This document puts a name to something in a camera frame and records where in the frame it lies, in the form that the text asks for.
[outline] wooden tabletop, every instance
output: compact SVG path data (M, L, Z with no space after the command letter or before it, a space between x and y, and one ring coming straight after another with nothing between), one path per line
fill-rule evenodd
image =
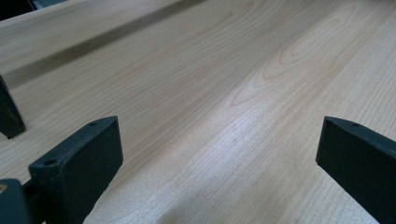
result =
M69 1L0 22L27 131L0 178L119 116L85 223L375 223L315 162L324 116L396 139L392 0Z

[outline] screw hole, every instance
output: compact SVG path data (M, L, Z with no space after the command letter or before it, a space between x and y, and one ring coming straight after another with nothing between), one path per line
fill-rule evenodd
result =
M7 185L0 185L0 194L6 191Z
M56 162L55 159L50 159L50 160L44 161L44 165L52 165L52 164L54 164L55 162Z

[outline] wood grain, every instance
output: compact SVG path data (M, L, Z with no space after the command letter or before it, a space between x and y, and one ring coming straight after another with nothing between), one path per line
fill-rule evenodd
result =
M375 223L315 163L325 115L396 139L396 2L70 1L0 22L28 131L0 178L117 115L85 223Z

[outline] wooden board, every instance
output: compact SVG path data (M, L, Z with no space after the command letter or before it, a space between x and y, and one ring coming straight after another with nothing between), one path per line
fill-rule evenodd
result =
M0 178L120 119L86 223L375 223L315 163L325 115L396 139L396 2L70 1L0 22L27 132Z

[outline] metal screw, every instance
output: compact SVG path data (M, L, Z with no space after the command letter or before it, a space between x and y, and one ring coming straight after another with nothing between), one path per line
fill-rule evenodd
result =
M7 185L0 185L0 194L6 191Z

